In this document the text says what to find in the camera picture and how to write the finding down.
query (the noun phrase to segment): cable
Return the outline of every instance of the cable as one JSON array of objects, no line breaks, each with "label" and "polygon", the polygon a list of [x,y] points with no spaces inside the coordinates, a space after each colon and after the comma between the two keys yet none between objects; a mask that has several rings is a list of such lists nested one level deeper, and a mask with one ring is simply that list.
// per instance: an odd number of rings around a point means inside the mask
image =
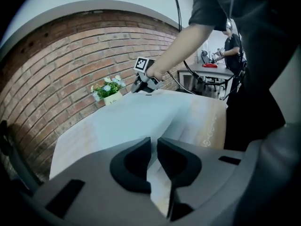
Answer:
[{"label": "cable", "polygon": [[186,89],[183,85],[181,85],[169,71],[167,71],[167,73],[168,73],[168,74],[170,75],[170,77],[173,78],[174,81],[175,81],[179,86],[181,86],[185,91],[187,91],[188,93],[191,93],[191,94],[196,95],[196,93],[193,93],[192,91]]},{"label": "cable", "polygon": [[222,100],[225,100],[233,91],[235,91],[237,89],[237,87],[239,86],[239,84],[243,81],[244,77],[245,77],[245,75],[242,76],[242,78],[240,79],[240,81],[238,82],[238,84],[235,86],[235,88],[233,90],[231,90],[229,92],[229,94],[227,94]]},{"label": "cable", "polygon": [[[178,24],[179,24],[179,32],[181,32],[181,30],[182,30],[182,16],[181,16],[181,10],[180,10],[180,5],[179,5],[179,1],[178,0],[175,0],[175,3],[176,3],[176,6],[177,6],[177,11],[178,11]],[[232,13],[232,6],[233,6],[233,3],[234,3],[234,0],[231,0],[231,7],[230,7],[230,13]],[[222,85],[222,84],[225,84],[226,82],[228,82],[229,80],[231,80],[238,72],[238,74],[240,74],[241,73],[241,71],[242,71],[242,69],[243,69],[243,63],[242,63],[242,57],[243,57],[243,54],[242,54],[242,45],[241,45],[241,39],[240,39],[240,35],[239,35],[239,33],[238,33],[238,37],[239,37],[239,42],[240,42],[240,48],[239,48],[239,51],[240,51],[240,69],[239,70],[237,70],[237,72],[236,73],[233,73],[233,75],[229,78],[229,79],[227,79],[227,80],[225,80],[225,81],[223,81],[223,82],[220,82],[220,83],[208,83],[208,82],[205,82],[205,81],[203,81],[202,80],[202,78],[196,73],[196,72],[194,72],[194,71],[192,71],[190,68],[189,68],[189,66],[187,65],[187,63],[186,63],[186,61],[184,60],[184,65],[185,65],[185,67],[187,68],[187,70],[191,73],[191,75],[194,77],[194,78],[196,78],[199,82],[201,82],[201,83],[203,83],[203,84],[205,84],[205,85]]]}]

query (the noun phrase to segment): red object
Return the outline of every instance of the red object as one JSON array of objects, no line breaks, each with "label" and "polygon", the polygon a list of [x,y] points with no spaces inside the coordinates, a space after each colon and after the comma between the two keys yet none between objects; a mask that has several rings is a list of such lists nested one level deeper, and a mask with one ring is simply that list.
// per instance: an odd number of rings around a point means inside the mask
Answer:
[{"label": "red object", "polygon": [[215,64],[211,64],[211,63],[207,63],[207,64],[203,64],[203,67],[208,67],[208,68],[217,68],[217,65],[215,65]]}]

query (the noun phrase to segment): artificial flower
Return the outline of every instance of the artificial flower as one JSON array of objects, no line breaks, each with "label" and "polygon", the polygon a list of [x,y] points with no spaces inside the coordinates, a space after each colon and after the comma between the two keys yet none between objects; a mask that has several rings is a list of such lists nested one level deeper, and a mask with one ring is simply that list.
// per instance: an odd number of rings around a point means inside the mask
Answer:
[{"label": "artificial flower", "polygon": [[106,85],[106,86],[103,87],[103,89],[105,91],[110,91],[111,90],[111,86],[110,85]]},{"label": "artificial flower", "polygon": [[94,99],[95,99],[97,102],[100,101],[100,97],[99,97],[99,95],[97,94],[96,91],[95,91],[92,95],[93,95]]},{"label": "artificial flower", "polygon": [[116,78],[113,78],[112,81],[119,84],[119,80],[117,80]]},{"label": "artificial flower", "polygon": [[109,82],[111,82],[111,79],[109,77],[105,77],[104,81],[107,82],[107,83],[109,83]]},{"label": "artificial flower", "polygon": [[115,79],[117,79],[117,80],[120,81],[120,80],[121,80],[121,77],[120,77],[119,75],[116,75],[116,76],[115,76]]}]

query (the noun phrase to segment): brick wall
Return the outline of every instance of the brick wall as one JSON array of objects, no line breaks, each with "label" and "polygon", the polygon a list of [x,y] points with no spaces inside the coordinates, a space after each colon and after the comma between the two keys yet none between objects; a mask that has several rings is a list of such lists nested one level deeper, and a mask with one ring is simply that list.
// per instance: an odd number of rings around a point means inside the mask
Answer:
[{"label": "brick wall", "polygon": [[[22,39],[0,64],[0,118],[33,171],[47,178],[58,137],[104,106],[94,101],[91,85],[118,74],[127,85],[121,92],[129,92],[135,59],[157,59],[176,35],[175,28],[140,14],[92,11],[57,19]],[[171,70],[176,79],[182,67]],[[163,89],[177,89],[169,75],[164,79]]]}]

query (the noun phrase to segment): person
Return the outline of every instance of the person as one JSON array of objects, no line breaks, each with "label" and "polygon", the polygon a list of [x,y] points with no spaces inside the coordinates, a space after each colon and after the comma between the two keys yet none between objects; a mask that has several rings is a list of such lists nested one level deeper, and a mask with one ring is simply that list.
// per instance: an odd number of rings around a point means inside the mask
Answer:
[{"label": "person", "polygon": [[229,28],[226,28],[226,31],[223,31],[222,33],[224,35],[227,35],[224,47],[225,51],[223,52],[222,50],[220,50],[216,52],[215,54],[218,55],[218,57],[214,61],[225,59],[227,68],[235,74],[231,85],[231,93],[229,94],[229,98],[227,101],[227,104],[229,105],[237,93],[236,88],[240,80],[239,75],[237,74],[241,67],[241,58],[239,55],[240,39],[239,36],[235,33],[232,33],[232,31]]},{"label": "person", "polygon": [[244,41],[248,70],[227,108],[224,148],[244,151],[251,141],[285,123],[269,88],[299,43],[291,24],[285,22],[290,12],[279,0],[193,0],[189,26],[146,74],[162,80],[167,71],[193,54],[213,29],[225,31],[227,18],[233,19]]}]

